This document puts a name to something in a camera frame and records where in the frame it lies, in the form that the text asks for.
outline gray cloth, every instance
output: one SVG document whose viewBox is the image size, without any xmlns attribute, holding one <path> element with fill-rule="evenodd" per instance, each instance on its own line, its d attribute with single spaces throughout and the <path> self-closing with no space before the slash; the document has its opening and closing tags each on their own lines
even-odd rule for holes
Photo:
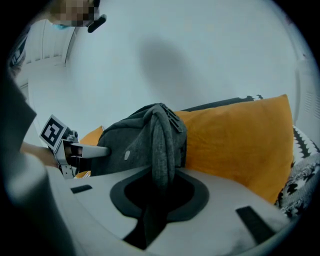
<svg viewBox="0 0 320 256">
<path fill-rule="evenodd" d="M 289 218 L 303 213 L 312 200 L 320 181 L 320 153 L 311 155 L 296 164 L 280 193 L 278 206 Z"/>
<path fill-rule="evenodd" d="M 163 104 L 141 108 L 101 135 L 98 146 L 111 149 L 111 155 L 95 158 L 91 176 L 105 175 L 151 165 L 152 190 L 138 225 L 145 246 L 160 234 L 167 223 L 167 195 L 175 168 L 186 161 L 187 128 Z"/>
<path fill-rule="evenodd" d="M 153 183 L 160 194 L 166 194 L 175 167 L 185 164 L 187 128 L 176 118 L 180 132 L 171 125 L 168 112 L 153 104 L 110 126 L 98 146 L 109 147 L 111 155 L 92 161 L 91 176 L 152 165 Z"/>
</svg>

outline orange cushion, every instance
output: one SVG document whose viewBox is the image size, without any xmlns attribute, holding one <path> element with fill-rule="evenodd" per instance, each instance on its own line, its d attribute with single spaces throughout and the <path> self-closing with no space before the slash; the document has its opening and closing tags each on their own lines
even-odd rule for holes
<svg viewBox="0 0 320 256">
<path fill-rule="evenodd" d="M 286 95 L 175 113 L 188 129 L 186 168 L 234 180 L 276 201 L 293 161 Z"/>
<path fill-rule="evenodd" d="M 103 133 L 104 129 L 102 126 L 98 127 L 97 129 L 89 132 L 83 139 L 80 140 L 81 144 L 96 146 L 98 145 L 99 138 Z"/>
</svg>

